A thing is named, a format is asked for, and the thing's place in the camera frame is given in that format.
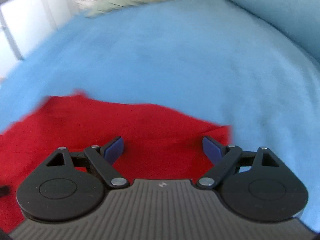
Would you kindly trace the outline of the white wardrobe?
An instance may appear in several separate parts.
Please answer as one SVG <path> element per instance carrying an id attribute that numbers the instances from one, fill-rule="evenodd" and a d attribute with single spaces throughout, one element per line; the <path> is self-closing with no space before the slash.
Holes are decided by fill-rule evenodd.
<path id="1" fill-rule="evenodd" d="M 1 80 L 76 12 L 74 0 L 1 0 Z"/>

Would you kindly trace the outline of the teal rolled duvet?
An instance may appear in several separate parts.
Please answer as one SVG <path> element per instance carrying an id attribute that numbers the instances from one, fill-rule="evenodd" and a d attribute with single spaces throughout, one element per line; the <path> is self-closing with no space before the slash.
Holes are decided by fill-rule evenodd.
<path id="1" fill-rule="evenodd" d="M 319 0 L 230 0 L 319 60 Z"/>

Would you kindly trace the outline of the blue bed sheet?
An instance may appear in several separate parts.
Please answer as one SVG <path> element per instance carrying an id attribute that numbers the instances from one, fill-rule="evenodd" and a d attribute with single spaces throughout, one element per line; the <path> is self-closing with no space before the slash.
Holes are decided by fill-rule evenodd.
<path id="1" fill-rule="evenodd" d="M 75 89 L 231 125 L 237 145 L 269 147 L 303 181 L 302 219 L 319 230 L 319 64 L 265 21 L 228 0 L 77 15 L 4 81 L 1 129 Z"/>

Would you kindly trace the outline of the red knit garment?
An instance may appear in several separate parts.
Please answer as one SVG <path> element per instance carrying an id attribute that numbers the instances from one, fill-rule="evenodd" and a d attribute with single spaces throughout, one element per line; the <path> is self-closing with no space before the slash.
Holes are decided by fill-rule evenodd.
<path id="1" fill-rule="evenodd" d="M 23 220 L 16 190 L 60 146 L 78 152 L 120 136 L 124 152 L 114 168 L 128 180 L 198 180 L 212 167 L 202 151 L 206 135 L 227 145 L 232 129 L 159 105 L 102 102 L 83 93 L 50 96 L 1 133 L 1 184 L 11 189 L 1 198 L 1 228 L 9 232 Z"/>

